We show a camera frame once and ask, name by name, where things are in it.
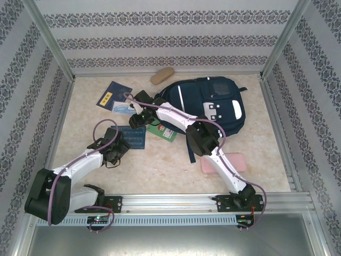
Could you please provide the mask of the blue patterned thin notebook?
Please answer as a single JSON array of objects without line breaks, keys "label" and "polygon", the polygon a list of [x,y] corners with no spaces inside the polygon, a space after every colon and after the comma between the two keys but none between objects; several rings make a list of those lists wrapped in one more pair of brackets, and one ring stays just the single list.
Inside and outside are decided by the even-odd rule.
[{"label": "blue patterned thin notebook", "polygon": [[118,126],[123,133],[124,140],[130,145],[131,149],[145,149],[146,127],[133,129],[130,126]]}]

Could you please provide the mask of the clear plastic blue mask pack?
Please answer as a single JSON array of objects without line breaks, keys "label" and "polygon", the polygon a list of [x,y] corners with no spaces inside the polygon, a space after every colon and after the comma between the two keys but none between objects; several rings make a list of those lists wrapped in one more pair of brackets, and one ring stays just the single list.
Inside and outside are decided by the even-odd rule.
[{"label": "clear plastic blue mask pack", "polygon": [[129,102],[119,102],[114,101],[112,104],[111,111],[116,114],[123,114],[123,115],[133,115],[136,114],[136,110],[131,107]]}]

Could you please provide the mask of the green small notebook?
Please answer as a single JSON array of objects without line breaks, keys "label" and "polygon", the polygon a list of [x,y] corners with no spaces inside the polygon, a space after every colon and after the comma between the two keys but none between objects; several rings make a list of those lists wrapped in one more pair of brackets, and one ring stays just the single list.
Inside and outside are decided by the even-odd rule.
[{"label": "green small notebook", "polygon": [[156,135],[157,137],[169,142],[173,142],[177,133],[171,129],[166,128],[161,124],[150,124],[147,127],[147,132]]}]

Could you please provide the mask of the navy book with yellow label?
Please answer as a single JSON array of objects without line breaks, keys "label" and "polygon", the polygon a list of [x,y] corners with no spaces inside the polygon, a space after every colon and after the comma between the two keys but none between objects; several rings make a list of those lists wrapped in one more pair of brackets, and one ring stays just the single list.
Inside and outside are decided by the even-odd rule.
[{"label": "navy book with yellow label", "polygon": [[124,93],[132,92],[132,88],[112,81],[105,92],[102,94],[96,105],[106,110],[112,110],[115,102],[125,102]]}]

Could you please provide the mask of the tan glasses case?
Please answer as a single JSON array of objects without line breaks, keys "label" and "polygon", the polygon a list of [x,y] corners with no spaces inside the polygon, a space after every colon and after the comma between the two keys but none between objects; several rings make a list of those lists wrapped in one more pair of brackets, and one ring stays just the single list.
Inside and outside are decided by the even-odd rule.
[{"label": "tan glasses case", "polygon": [[163,69],[159,70],[158,72],[156,72],[150,78],[150,82],[153,85],[158,85],[158,84],[162,83],[163,81],[167,80],[168,78],[170,78],[171,76],[173,76],[174,73],[175,73],[175,70],[172,67],[163,68]]}]

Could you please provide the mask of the navy blue backpack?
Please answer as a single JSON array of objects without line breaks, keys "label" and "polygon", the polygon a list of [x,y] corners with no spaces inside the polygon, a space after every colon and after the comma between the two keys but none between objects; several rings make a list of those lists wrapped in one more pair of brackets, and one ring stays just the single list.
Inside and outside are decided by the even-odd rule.
[{"label": "navy blue backpack", "polygon": [[237,134],[244,126],[246,112],[241,92],[235,81],[226,77],[203,77],[175,82],[157,93],[173,107],[197,117],[207,117],[222,128],[214,126],[216,134]]}]

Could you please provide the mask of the pink pencil case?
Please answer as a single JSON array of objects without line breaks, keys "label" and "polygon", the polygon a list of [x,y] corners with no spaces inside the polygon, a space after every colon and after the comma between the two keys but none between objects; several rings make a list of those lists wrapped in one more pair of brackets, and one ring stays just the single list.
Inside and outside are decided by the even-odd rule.
[{"label": "pink pencil case", "polygon": [[[247,171],[247,164],[245,157],[242,153],[225,153],[225,156],[233,165],[238,173]],[[201,170],[204,174],[218,174],[213,165],[205,158],[201,158]]]}]

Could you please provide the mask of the left small circuit board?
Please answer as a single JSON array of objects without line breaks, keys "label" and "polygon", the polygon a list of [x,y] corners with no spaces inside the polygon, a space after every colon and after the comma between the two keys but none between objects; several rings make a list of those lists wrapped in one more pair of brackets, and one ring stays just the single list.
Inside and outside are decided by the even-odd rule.
[{"label": "left small circuit board", "polygon": [[87,224],[100,224],[105,225],[109,222],[109,218],[107,216],[90,216],[87,217]]}]

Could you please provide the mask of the small circuit board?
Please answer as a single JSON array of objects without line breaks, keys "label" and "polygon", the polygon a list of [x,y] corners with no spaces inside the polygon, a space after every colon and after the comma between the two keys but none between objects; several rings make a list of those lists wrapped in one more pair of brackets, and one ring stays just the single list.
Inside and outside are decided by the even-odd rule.
[{"label": "small circuit board", "polygon": [[254,224],[253,215],[237,215],[237,224],[242,228],[251,227]]},{"label": "small circuit board", "polygon": [[105,225],[109,222],[109,218],[107,216],[90,216],[87,217],[87,224],[100,224]]}]

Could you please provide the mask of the right small circuit board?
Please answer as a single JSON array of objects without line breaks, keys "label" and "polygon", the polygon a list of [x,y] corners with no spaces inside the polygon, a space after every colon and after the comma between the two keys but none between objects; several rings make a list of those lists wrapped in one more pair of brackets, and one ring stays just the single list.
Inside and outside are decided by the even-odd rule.
[{"label": "right small circuit board", "polygon": [[253,215],[237,215],[237,224],[242,228],[251,227],[254,224]]}]

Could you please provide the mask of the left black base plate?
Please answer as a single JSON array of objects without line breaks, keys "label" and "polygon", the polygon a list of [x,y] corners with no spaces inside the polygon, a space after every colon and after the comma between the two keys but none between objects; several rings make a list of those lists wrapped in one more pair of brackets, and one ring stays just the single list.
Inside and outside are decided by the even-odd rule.
[{"label": "left black base plate", "polygon": [[[101,204],[102,207],[111,209],[114,213],[120,213],[121,207],[123,204],[123,197],[122,196],[105,196],[104,201]],[[109,211],[105,209],[91,209],[89,207],[84,207],[75,210],[75,213],[106,213],[108,214]]]}]

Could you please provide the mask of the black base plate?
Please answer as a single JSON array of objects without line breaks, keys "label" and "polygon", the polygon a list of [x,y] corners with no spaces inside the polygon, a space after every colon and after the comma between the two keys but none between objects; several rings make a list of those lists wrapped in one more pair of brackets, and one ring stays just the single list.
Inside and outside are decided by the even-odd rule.
[{"label": "black base plate", "polygon": [[[122,196],[105,196],[104,201],[101,204],[102,207],[111,209],[114,213],[120,213],[121,207],[123,204],[123,197]],[[75,213],[106,213],[108,214],[109,211],[105,209],[91,209],[89,207],[84,207],[75,210]]]},{"label": "black base plate", "polygon": [[249,201],[242,200],[235,195],[216,195],[212,198],[216,201],[218,212],[250,212],[254,209],[261,212],[264,208],[262,195],[254,195]]}]

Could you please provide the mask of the aluminium back rail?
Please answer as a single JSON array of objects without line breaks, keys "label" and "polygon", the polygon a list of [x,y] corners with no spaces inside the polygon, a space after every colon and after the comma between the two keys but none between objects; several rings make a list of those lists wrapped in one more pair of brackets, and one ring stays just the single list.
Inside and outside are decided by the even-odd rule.
[{"label": "aluminium back rail", "polygon": [[[75,77],[127,77],[127,76],[153,76],[155,73],[148,72],[132,72],[132,73],[84,73],[75,74]],[[227,76],[227,75],[257,75],[261,76],[261,72],[258,71],[189,71],[181,72],[176,71],[175,76]]]}]

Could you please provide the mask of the left aluminium side rail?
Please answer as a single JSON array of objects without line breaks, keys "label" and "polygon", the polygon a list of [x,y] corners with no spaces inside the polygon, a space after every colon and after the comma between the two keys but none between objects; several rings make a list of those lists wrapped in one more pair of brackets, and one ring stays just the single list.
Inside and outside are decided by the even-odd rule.
[{"label": "left aluminium side rail", "polygon": [[53,137],[52,137],[52,141],[51,141],[51,144],[50,144],[50,147],[48,149],[47,156],[45,159],[44,167],[47,170],[51,170],[53,167],[53,163],[54,163],[56,151],[58,148],[58,144],[60,141],[63,125],[64,125],[64,122],[66,119],[66,115],[67,115],[68,107],[70,104],[72,92],[73,92],[73,89],[75,86],[75,80],[76,79],[72,80],[69,83],[69,86],[68,86],[67,90],[65,91],[63,102],[62,102],[62,105],[61,105],[61,108],[59,111],[59,115],[58,115],[58,120],[57,120],[58,122],[56,123],[54,133],[53,133]]}]

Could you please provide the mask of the aluminium side rail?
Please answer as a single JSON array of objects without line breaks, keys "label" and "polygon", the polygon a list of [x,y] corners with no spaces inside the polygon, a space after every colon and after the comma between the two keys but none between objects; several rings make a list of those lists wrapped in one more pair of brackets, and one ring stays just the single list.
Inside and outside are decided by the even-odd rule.
[{"label": "aluminium side rail", "polygon": [[269,118],[274,131],[274,136],[279,148],[279,153],[285,168],[285,172],[288,178],[288,183],[292,192],[302,192],[302,186],[299,181],[293,159],[287,141],[285,138],[285,133],[282,128],[280,117],[278,115],[275,102],[272,98],[272,94],[267,81],[259,79],[260,87],[266,104],[266,108],[269,114]]},{"label": "aluminium side rail", "polygon": [[75,86],[75,80],[76,79],[72,80],[69,83],[69,86],[68,86],[67,90],[65,91],[63,102],[62,102],[62,105],[61,105],[61,108],[59,111],[59,115],[58,115],[58,120],[57,120],[58,122],[56,123],[54,133],[53,133],[53,137],[52,137],[52,141],[51,141],[51,144],[50,144],[50,147],[48,149],[47,156],[45,159],[44,167],[47,170],[51,170],[53,167],[53,163],[54,163],[56,151],[58,148],[58,144],[60,141],[63,125],[64,125],[64,122],[66,119],[66,115],[67,115],[68,107],[70,104],[72,92],[73,92],[73,89]]}]

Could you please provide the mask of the aluminium mounting rail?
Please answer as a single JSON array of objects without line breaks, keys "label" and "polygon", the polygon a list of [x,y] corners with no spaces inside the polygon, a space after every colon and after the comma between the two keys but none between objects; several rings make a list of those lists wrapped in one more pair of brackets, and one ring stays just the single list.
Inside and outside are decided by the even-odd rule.
[{"label": "aluminium mounting rail", "polygon": [[[101,206],[104,195],[92,198],[90,191],[76,196],[61,196],[52,202],[53,216],[64,217],[68,213],[87,206]],[[218,212],[215,194],[140,194],[140,195],[106,195],[122,196],[121,213],[172,213],[172,212]],[[309,193],[269,193],[263,196],[265,213],[304,213],[315,211]]]}]

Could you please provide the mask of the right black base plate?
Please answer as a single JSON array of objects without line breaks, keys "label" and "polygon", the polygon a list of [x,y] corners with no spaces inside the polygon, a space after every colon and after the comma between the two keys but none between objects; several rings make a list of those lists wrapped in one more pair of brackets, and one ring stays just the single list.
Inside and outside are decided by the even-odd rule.
[{"label": "right black base plate", "polygon": [[249,201],[242,200],[235,195],[216,195],[212,198],[216,201],[218,212],[250,212],[254,209],[261,212],[264,208],[262,195],[254,195]]}]

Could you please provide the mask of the left aluminium frame post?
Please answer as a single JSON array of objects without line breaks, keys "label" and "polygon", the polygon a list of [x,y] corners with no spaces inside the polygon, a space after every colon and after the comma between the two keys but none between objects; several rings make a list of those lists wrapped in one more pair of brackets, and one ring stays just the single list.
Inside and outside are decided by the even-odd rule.
[{"label": "left aluminium frame post", "polygon": [[75,74],[71,70],[71,67],[64,56],[56,38],[54,37],[51,29],[49,28],[44,16],[40,12],[35,0],[21,0],[24,7],[27,9],[30,17],[38,28],[45,43],[50,48],[54,57],[56,58],[59,66],[66,75],[68,81],[73,82],[75,80]]}]

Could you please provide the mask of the aluminium frame post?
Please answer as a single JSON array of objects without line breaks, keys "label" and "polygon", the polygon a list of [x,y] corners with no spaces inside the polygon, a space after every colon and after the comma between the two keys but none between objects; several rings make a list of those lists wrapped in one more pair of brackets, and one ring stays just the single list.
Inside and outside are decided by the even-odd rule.
[{"label": "aluminium frame post", "polygon": [[298,0],[258,78],[268,77],[311,0]]},{"label": "aluminium frame post", "polygon": [[75,74],[71,70],[71,67],[64,56],[56,38],[54,37],[51,29],[49,28],[44,16],[40,12],[35,0],[21,0],[24,7],[27,9],[30,17],[38,28],[45,43],[50,48],[54,57],[56,58],[59,66],[66,75],[68,81],[73,82],[75,80]]}]

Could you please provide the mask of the right aluminium side rail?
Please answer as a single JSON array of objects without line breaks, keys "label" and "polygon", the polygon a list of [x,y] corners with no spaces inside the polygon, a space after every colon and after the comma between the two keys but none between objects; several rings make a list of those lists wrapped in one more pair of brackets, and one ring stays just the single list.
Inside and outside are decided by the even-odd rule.
[{"label": "right aluminium side rail", "polygon": [[285,172],[288,178],[288,183],[292,192],[302,192],[302,186],[299,181],[293,159],[287,141],[285,138],[285,133],[282,128],[280,117],[278,115],[275,102],[272,98],[272,94],[267,81],[259,79],[260,87],[266,104],[266,108],[269,114],[269,118],[274,131],[274,136],[279,148],[279,153],[285,168]]}]

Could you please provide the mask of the right aluminium frame post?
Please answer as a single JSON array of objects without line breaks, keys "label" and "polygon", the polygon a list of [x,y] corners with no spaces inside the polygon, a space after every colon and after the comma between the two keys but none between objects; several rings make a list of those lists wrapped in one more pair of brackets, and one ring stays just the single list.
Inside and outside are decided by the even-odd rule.
[{"label": "right aluminium frame post", "polygon": [[311,0],[298,0],[258,78],[268,77]]}]

